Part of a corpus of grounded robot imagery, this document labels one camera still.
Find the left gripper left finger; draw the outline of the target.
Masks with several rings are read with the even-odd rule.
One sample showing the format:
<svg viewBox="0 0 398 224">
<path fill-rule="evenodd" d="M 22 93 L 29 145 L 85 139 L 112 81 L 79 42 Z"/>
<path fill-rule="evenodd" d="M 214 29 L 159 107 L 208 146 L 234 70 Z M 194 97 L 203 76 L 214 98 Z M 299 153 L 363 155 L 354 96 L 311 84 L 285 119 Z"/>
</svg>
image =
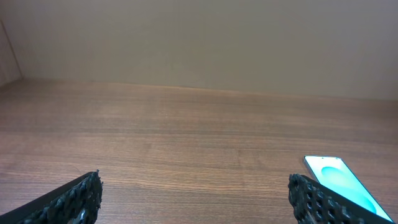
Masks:
<svg viewBox="0 0 398 224">
<path fill-rule="evenodd" d="M 99 171 L 88 172 L 1 215 L 1 224 L 92 224 L 98 218 L 102 193 Z"/>
</svg>

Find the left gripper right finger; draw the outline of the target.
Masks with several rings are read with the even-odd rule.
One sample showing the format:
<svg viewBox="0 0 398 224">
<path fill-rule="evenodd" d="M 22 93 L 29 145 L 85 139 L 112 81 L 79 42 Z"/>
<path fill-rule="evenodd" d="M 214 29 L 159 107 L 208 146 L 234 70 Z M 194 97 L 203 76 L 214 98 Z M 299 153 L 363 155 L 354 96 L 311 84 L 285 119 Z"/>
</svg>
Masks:
<svg viewBox="0 0 398 224">
<path fill-rule="evenodd" d="M 289 176 L 289 202 L 298 224 L 393 224 L 300 174 Z"/>
</svg>

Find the blue screen smartphone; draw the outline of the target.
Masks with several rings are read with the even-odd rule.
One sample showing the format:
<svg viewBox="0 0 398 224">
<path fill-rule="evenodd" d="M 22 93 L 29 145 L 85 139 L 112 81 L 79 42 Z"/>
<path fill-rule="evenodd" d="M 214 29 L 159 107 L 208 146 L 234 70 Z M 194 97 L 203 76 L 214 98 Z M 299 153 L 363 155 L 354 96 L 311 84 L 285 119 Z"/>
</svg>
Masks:
<svg viewBox="0 0 398 224">
<path fill-rule="evenodd" d="M 342 158 L 306 155 L 303 161 L 320 184 L 375 215 L 392 221 Z"/>
</svg>

